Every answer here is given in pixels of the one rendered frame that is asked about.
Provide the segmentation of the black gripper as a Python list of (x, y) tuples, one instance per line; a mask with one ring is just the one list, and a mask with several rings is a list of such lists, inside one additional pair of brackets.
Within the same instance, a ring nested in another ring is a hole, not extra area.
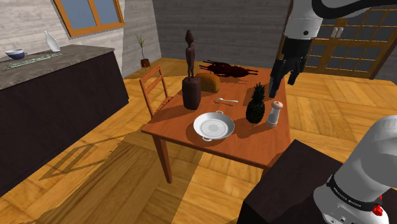
[(282, 60), (276, 60), (269, 81), (268, 96), (274, 98), (285, 74), (291, 71), (289, 85), (294, 85), (300, 73), (303, 72), (312, 39), (293, 39), (286, 37), (282, 47)]

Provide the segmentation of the white pepper mill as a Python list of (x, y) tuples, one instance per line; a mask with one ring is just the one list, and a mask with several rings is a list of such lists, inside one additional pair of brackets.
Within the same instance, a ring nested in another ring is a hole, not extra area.
[(268, 115), (266, 125), (270, 128), (277, 126), (280, 110), (283, 108), (282, 102), (274, 101), (271, 103), (271, 111)]

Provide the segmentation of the dark pineapple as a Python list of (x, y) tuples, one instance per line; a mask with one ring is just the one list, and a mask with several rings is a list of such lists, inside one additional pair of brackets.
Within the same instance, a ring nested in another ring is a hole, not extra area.
[(265, 86), (260, 82), (254, 87), (251, 101), (247, 105), (246, 119), (250, 123), (260, 123), (265, 113)]

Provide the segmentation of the dark red stick bundle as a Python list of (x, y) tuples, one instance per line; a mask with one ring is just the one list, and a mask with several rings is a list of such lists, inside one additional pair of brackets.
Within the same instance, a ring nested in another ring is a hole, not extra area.
[(215, 62), (208, 60), (205, 63), (209, 63), (209, 65), (208, 66), (199, 65), (199, 67), (201, 69), (205, 69), (207, 71), (212, 72), (216, 76), (240, 78), (250, 74), (252, 75), (258, 74), (257, 70), (245, 69), (239, 66), (231, 66), (230, 64), (224, 62)]

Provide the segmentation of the wooden glazed door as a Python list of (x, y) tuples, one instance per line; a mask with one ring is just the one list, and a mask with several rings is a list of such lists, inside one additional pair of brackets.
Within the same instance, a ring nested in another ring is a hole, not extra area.
[(372, 79), (397, 41), (397, 0), (295, 0), (284, 36), (312, 39), (303, 72)]

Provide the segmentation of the brown bread loaf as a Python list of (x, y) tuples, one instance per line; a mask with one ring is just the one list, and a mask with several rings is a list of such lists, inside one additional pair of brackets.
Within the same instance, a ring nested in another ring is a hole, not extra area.
[(197, 73), (195, 75), (200, 79), (201, 91), (217, 93), (220, 89), (220, 79), (215, 74)]

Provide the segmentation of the wooden table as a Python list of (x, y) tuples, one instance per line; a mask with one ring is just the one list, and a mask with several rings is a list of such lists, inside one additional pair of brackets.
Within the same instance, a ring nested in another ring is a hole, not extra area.
[[(271, 167), (290, 145), (288, 110), (282, 108), (277, 126), (270, 128), (266, 119), (258, 124), (246, 120), (246, 108), (257, 83), (267, 86), (270, 69), (259, 69), (257, 75), (240, 79), (221, 78), (217, 93), (203, 92), (196, 110), (183, 106), (178, 92), (141, 129), (153, 137), (158, 156), (168, 183), (172, 182), (167, 143), (175, 143), (223, 158), (252, 165), (260, 169)], [(237, 100), (238, 103), (214, 101), (216, 98)], [(193, 122), (201, 114), (222, 111), (230, 117), (235, 128), (225, 139), (204, 141), (193, 129)]]

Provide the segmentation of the dark wooden figure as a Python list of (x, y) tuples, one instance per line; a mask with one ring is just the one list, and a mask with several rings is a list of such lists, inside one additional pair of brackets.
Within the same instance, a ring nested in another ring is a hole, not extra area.
[(183, 105), (186, 109), (196, 110), (201, 99), (201, 81), (200, 78), (194, 77), (195, 46), (193, 44), (194, 37), (190, 29), (186, 31), (185, 41), (188, 43), (185, 51), (188, 76), (182, 81)]

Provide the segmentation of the dark robot stand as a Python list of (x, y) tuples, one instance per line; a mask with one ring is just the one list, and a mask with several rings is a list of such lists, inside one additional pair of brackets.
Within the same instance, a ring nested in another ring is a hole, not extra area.
[(326, 183), (342, 163), (294, 140), (244, 199), (237, 224), (327, 223), (313, 199), (313, 191)]

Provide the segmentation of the wooden chair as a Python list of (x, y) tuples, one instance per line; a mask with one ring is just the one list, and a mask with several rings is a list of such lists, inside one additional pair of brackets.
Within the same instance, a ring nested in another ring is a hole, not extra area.
[[(159, 73), (159, 76), (147, 87), (145, 87), (145, 83), (156, 73)], [(164, 94), (165, 94), (165, 99), (162, 101), (162, 103), (159, 105), (158, 109), (156, 111), (153, 111), (151, 104), (150, 104), (150, 100), (148, 98), (148, 94), (160, 83), (162, 82), (162, 86), (164, 89)], [(161, 110), (171, 99), (172, 97), (168, 95), (168, 91), (167, 91), (167, 86), (165, 83), (165, 79), (164, 76), (162, 74), (162, 70), (160, 67), (160, 64), (158, 64), (156, 67), (154, 67), (150, 72), (148, 72), (146, 75), (144, 75), (140, 80), (139, 80), (140, 86), (141, 86), (141, 90), (143, 91), (143, 96), (144, 96), (144, 100), (146, 102), (146, 105), (148, 107), (148, 111), (150, 113), (150, 116), (153, 117), (153, 115)]]

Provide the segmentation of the potted plant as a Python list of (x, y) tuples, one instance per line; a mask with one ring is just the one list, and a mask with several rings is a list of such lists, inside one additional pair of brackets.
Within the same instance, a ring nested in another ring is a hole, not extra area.
[(144, 56), (144, 50), (143, 50), (143, 47), (144, 47), (144, 37), (143, 37), (143, 35), (142, 34), (136, 34), (136, 38), (137, 38), (137, 42), (138, 42), (138, 44), (139, 44), (139, 46), (140, 46), (140, 48), (141, 48), (141, 54), (142, 54), (142, 56), (143, 56), (143, 58), (141, 59), (141, 61), (140, 61), (140, 63), (141, 63), (141, 67), (142, 68), (147, 68), (147, 67), (151, 67), (151, 64), (150, 64), (150, 61), (149, 61), (149, 59), (147, 59), (145, 56)]

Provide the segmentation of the wooden framed window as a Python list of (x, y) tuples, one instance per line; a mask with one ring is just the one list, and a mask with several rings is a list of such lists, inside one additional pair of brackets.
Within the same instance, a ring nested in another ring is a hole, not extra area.
[(70, 37), (125, 25), (119, 0), (53, 0)]

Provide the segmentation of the dark counter with stone top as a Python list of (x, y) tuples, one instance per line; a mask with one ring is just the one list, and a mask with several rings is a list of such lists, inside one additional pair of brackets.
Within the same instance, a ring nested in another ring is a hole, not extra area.
[(114, 48), (60, 52), (13, 69), (0, 61), (0, 197), (129, 102)]

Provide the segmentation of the white two-handled pan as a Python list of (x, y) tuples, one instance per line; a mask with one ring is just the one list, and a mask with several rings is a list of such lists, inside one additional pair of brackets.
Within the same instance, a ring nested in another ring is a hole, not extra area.
[(196, 117), (193, 128), (204, 141), (212, 141), (228, 137), (233, 133), (235, 124), (222, 111), (215, 111)]

